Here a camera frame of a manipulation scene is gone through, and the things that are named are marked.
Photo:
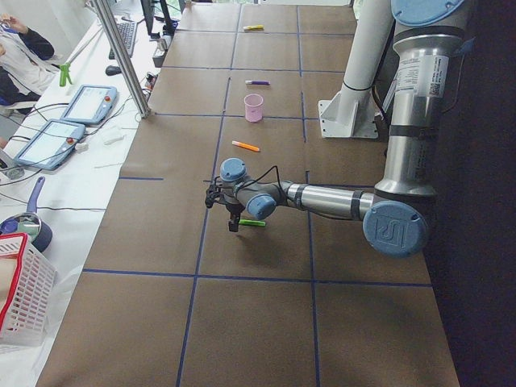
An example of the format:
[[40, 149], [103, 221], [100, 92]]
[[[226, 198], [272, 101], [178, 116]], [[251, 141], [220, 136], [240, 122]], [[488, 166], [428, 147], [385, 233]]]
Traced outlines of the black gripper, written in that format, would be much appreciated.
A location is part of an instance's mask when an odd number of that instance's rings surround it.
[[228, 220], [228, 230], [236, 231], [236, 228], [239, 227], [243, 205], [234, 198], [226, 198], [225, 202], [225, 207], [231, 214], [230, 219]]

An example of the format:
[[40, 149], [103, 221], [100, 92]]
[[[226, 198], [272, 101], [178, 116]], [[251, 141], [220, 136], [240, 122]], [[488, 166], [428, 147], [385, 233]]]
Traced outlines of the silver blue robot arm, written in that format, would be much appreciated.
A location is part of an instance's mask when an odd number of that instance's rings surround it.
[[382, 254], [404, 258], [419, 253], [433, 223], [431, 162], [448, 65], [466, 46], [464, 33], [474, 8], [473, 1], [363, 5], [341, 90], [322, 100], [318, 112], [326, 138], [375, 138], [372, 116], [377, 104], [372, 91], [384, 51], [392, 48], [397, 53], [385, 171], [372, 193], [279, 179], [265, 183], [249, 176], [241, 159], [229, 158], [206, 191], [206, 205], [224, 205], [233, 232], [243, 212], [262, 220], [278, 206], [288, 206], [361, 222], [364, 237]]

